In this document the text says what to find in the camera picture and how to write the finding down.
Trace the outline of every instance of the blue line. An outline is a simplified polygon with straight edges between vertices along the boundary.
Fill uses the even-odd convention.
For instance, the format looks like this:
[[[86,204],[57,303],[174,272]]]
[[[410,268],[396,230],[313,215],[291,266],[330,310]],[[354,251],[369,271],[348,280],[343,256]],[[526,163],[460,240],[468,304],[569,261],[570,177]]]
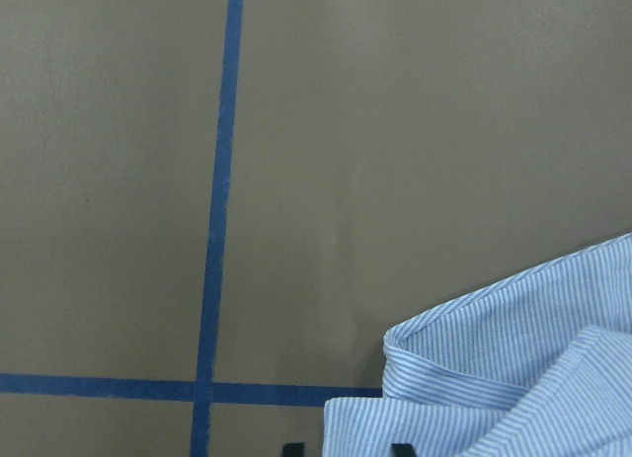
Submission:
[[[341,397],[380,398],[375,388],[336,388],[327,386],[251,385],[214,383],[214,403],[271,406],[323,407],[327,400]]]
[[[194,383],[0,373],[0,393],[189,402]]]
[[[215,166],[208,221],[204,291],[199,320],[197,374],[194,394],[191,457],[206,457],[210,435],[210,407],[213,402],[212,378],[217,325],[221,301],[221,279],[226,242],[226,214],[230,191],[232,141],[237,100],[239,44],[243,0],[228,0],[224,60],[221,78],[219,120],[215,145]]]

